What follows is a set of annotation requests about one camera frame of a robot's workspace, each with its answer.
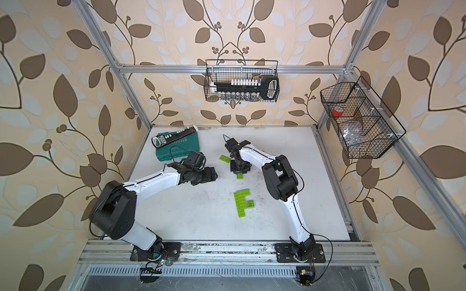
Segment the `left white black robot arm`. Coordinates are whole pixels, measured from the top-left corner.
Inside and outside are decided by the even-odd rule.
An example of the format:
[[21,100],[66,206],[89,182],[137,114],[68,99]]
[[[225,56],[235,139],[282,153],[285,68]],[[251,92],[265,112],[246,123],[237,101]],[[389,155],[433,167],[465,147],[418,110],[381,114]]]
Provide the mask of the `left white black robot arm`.
[[206,167],[205,162],[204,154],[190,152],[180,162],[165,164],[161,171],[144,178],[107,183],[91,210],[90,223],[110,239],[133,245],[138,261],[165,259],[167,252],[162,238],[136,221],[136,210],[150,197],[172,187],[214,182],[218,174],[214,167]]

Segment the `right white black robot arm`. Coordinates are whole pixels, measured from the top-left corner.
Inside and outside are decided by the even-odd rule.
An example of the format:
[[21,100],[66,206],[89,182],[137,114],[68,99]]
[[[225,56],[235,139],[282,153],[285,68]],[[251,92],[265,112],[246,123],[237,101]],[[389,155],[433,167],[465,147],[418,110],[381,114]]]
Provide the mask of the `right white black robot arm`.
[[232,173],[244,174],[255,166],[262,170],[266,189],[275,200],[279,201],[285,213],[290,231],[290,255],[294,260],[303,263],[316,263],[325,252],[316,243],[316,237],[330,242],[324,235],[311,233],[302,217],[297,194],[305,187],[305,183],[290,165],[284,155],[274,156],[255,148],[249,141],[238,142],[226,135],[225,148],[231,158]]

